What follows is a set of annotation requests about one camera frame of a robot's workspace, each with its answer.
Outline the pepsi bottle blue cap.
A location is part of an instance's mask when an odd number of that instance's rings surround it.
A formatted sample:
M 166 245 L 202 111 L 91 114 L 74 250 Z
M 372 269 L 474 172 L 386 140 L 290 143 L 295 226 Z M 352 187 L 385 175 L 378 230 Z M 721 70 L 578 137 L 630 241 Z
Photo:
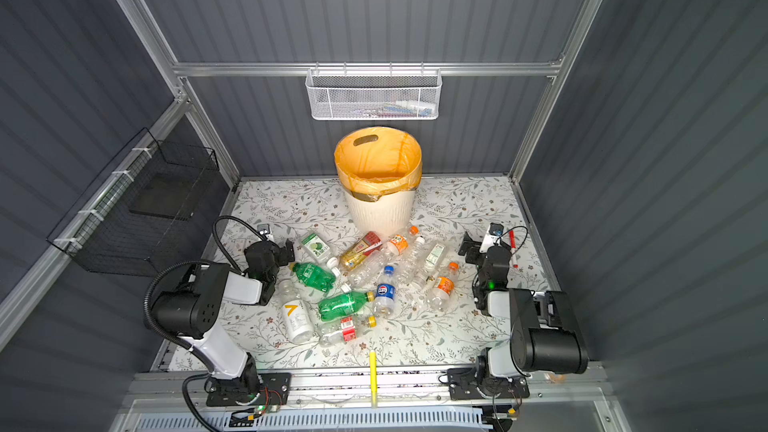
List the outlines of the pepsi bottle blue cap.
M 375 281 L 373 312 L 376 317 L 391 316 L 396 307 L 398 274 L 393 264 L 383 267 Z

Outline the white bottle yellow logo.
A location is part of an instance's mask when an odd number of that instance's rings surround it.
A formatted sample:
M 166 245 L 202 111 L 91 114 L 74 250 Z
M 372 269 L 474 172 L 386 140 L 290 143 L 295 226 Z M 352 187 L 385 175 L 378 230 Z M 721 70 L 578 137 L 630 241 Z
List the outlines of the white bottle yellow logo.
M 291 283 L 280 284 L 280 312 L 286 328 L 286 336 L 291 343 L 303 344 L 312 340 L 314 325 L 310 310 Z

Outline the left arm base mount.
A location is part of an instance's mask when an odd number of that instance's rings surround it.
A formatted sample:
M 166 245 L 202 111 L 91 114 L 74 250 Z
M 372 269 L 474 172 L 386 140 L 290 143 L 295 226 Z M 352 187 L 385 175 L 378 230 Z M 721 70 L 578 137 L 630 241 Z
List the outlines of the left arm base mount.
M 208 407 L 283 406 L 287 404 L 292 375 L 261 373 L 251 378 L 208 379 L 204 385 Z

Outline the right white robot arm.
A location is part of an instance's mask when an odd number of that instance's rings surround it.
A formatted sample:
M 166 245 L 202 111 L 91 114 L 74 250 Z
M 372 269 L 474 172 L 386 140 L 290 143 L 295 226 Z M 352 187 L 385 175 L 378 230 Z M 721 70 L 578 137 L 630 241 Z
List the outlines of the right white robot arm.
M 464 234 L 458 255 L 476 268 L 472 283 L 476 309 L 506 320 L 509 331 L 499 344 L 480 352 L 474 368 L 463 374 L 451 372 L 452 385 L 460 387 L 459 381 L 466 378 L 467 395 L 521 397 L 533 372 L 586 372 L 588 352 L 566 293 L 508 286 L 514 253 L 501 234 L 487 234 L 481 241 Z

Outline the orange label bottle orange cap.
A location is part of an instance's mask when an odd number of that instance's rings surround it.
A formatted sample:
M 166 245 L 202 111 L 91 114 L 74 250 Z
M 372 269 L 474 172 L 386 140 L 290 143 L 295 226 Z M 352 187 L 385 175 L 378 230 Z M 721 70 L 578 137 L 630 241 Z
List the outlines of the orange label bottle orange cap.
M 403 255 L 418 237 L 419 228 L 414 225 L 407 225 L 403 229 L 395 232 L 383 246 L 383 252 L 389 257 L 398 257 Z

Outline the clear bottle white cap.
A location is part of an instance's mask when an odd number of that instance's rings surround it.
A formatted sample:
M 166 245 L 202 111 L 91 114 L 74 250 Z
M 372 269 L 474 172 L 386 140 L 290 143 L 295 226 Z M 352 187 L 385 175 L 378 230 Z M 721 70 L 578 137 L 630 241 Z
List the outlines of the clear bottle white cap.
M 423 236 L 416 236 L 404 254 L 400 257 L 397 267 L 397 283 L 399 285 L 407 285 L 417 272 L 418 261 L 421 253 L 423 252 L 426 240 Z

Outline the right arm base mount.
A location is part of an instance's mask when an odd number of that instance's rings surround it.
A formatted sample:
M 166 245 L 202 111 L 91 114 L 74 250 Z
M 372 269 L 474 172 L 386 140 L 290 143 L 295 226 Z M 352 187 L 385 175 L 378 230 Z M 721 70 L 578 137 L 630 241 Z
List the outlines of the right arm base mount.
M 445 383 L 449 388 L 450 398 L 454 401 L 522 400 L 530 397 L 527 381 L 523 378 L 489 376 L 475 367 L 449 368 Z

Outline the clear bottle red label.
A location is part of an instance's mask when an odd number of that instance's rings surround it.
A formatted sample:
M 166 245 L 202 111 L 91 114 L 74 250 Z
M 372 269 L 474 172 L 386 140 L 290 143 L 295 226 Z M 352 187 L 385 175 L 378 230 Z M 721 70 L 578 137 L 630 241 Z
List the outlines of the clear bottle red label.
M 323 323 L 319 329 L 319 345 L 329 347 L 357 339 L 366 330 L 375 328 L 374 316 L 352 315 Z

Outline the clear bottle green label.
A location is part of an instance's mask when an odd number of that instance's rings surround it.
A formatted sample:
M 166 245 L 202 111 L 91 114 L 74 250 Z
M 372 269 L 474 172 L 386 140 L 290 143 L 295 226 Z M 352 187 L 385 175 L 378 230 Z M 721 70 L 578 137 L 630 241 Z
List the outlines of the clear bottle green label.
M 415 263 L 414 277 L 429 281 L 438 271 L 447 253 L 447 244 L 441 241 L 431 241 L 427 243 Z

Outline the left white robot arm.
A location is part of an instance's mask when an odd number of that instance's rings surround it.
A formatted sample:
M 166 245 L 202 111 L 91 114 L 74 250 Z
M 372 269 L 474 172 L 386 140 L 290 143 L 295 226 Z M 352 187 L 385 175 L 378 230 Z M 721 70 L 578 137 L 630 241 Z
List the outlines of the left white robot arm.
M 229 221 L 257 237 L 244 249 L 244 269 L 226 249 L 219 233 L 218 226 Z M 289 239 L 279 244 L 264 229 L 232 215 L 214 219 L 211 236 L 224 260 L 185 261 L 159 272 L 143 299 L 144 322 L 204 365 L 202 379 L 210 385 L 210 394 L 227 395 L 230 402 L 253 401 L 264 389 L 255 359 L 218 323 L 218 315 L 224 302 L 268 305 L 275 295 L 280 269 L 295 260 L 295 246 Z

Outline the clear long bottle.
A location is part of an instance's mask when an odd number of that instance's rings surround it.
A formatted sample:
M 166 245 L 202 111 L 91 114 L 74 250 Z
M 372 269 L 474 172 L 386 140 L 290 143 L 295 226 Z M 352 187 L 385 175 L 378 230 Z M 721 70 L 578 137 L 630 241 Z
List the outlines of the clear long bottle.
M 396 261 L 396 255 L 388 250 L 374 250 L 363 263 L 347 274 L 346 290 L 363 290 L 375 285 L 387 265 Z

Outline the yellow tea bottle red label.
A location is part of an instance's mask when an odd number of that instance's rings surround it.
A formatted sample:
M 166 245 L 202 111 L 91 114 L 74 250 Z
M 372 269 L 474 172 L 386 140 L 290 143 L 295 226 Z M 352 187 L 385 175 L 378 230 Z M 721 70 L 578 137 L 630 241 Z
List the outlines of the yellow tea bottle red label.
M 339 267 L 343 272 L 351 272 L 362 265 L 369 256 L 378 251 L 382 240 L 378 234 L 371 231 L 343 252 L 339 258 Z

